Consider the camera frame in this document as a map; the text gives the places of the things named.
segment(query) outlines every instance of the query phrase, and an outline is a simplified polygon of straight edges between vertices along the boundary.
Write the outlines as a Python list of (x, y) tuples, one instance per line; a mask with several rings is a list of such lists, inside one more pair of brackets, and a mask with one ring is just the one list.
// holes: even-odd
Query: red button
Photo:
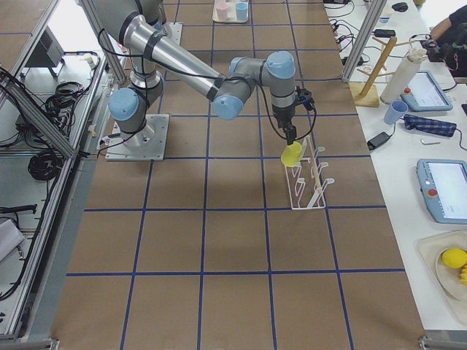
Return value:
[(436, 197), (438, 195), (438, 191), (435, 190), (434, 188), (430, 189), (427, 191), (427, 194), (430, 196), (430, 197)]

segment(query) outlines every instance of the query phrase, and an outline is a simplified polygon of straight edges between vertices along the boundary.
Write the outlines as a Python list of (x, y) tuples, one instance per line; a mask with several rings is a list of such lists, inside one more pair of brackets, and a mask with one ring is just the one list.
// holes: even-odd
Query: table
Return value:
[[(389, 0), (390, 6), (396, 2)], [(406, 41), (412, 35), (429, 33), (427, 26), (422, 22), (417, 8), (411, 1), (407, 1), (409, 9), (406, 12), (395, 13), (387, 24), (378, 23), (377, 28), (394, 29), (399, 42)], [(360, 24), (366, 14), (368, 5), (362, 0), (355, 0), (355, 10), (348, 16), (340, 17), (360, 28)], [(349, 9), (329, 9), (328, 14), (340, 15), (349, 12)], [(347, 29), (340, 28), (339, 35), (348, 33)], [(404, 55), (407, 46), (397, 47), (392, 55)], [(343, 57), (348, 55), (348, 50), (342, 52)], [(378, 50), (366, 49), (370, 64), (375, 64), (379, 57)], [(394, 71), (401, 61), (400, 58), (389, 58), (388, 71)], [(443, 63), (424, 62), (421, 69), (429, 70), (442, 88), (450, 88), (455, 83), (449, 71)], [(351, 81), (366, 81), (366, 76), (355, 72)], [(386, 78), (381, 77), (376, 81), (379, 95), (386, 86)], [(458, 85), (447, 93), (454, 105), (454, 109), (448, 112), (412, 113), (421, 117), (434, 117), (434, 119), (446, 120), (458, 124), (464, 134), (467, 134), (467, 116), (460, 107), (467, 102), (467, 87)], [(393, 127), (383, 122), (383, 116), (387, 106), (382, 104), (379, 108), (357, 107), (360, 122), (366, 139), (371, 139), (378, 133), (386, 131), (391, 133)], [(388, 143), (371, 153), (375, 171), (385, 199), (390, 220), (398, 242), (404, 266), (409, 277), (415, 302), (426, 330), (467, 330), (467, 324), (461, 324), (449, 308), (444, 293), (441, 291), (433, 274), (428, 270), (420, 253), (417, 251), (417, 242), (420, 239), (436, 236), (453, 230), (466, 230), (464, 225), (445, 225), (434, 222), (425, 207), (420, 194), (420, 185), (416, 174), (416, 164), (421, 158), (449, 158), (467, 160), (467, 152), (459, 148), (459, 133), (451, 138), (432, 136), (418, 131), (406, 131), (404, 124), (398, 122), (395, 135)], [(428, 141), (440, 141), (440, 144), (425, 146), (420, 139)]]

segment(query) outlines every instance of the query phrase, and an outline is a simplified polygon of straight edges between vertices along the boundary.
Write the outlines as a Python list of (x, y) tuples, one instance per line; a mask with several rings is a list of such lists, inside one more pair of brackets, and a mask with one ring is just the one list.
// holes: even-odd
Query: blue cup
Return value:
[(385, 123), (394, 124), (409, 111), (409, 106), (404, 101), (394, 101), (386, 111)]
[(246, 22), (248, 18), (248, 3), (237, 2), (235, 4), (236, 20), (239, 22)]

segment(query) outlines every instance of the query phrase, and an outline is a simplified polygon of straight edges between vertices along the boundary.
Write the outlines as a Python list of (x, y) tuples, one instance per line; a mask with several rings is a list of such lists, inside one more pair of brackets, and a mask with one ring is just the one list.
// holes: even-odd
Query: metal base plate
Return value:
[(178, 45), (180, 45), (180, 40), (182, 40), (183, 23), (167, 23), (167, 24), (169, 25), (170, 30), (172, 32), (170, 39), (173, 42), (176, 42)]
[[(125, 144), (119, 144), (107, 150), (105, 158), (107, 160), (163, 160), (166, 150), (167, 130), (169, 129), (168, 114), (147, 114), (147, 122), (154, 128), (155, 135), (141, 147), (129, 148)], [(117, 123), (114, 125), (112, 133), (119, 133), (120, 128)], [(112, 139), (108, 146), (118, 144), (122, 141), (120, 137)]]

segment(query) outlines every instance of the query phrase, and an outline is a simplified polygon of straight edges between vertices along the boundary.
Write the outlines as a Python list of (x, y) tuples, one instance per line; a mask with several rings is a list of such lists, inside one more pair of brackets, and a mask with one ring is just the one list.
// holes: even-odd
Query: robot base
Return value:
[[(155, 130), (153, 137), (148, 139), (142, 146), (128, 147), (125, 144), (119, 144), (112, 147), (113, 144), (118, 144), (122, 139), (111, 139), (112, 148), (107, 150), (105, 158), (115, 161), (132, 161), (132, 160), (163, 160), (163, 155), (166, 150), (167, 130), (169, 129), (168, 114), (147, 114), (147, 124)], [(115, 123), (112, 130), (113, 133), (119, 133), (120, 128)]]

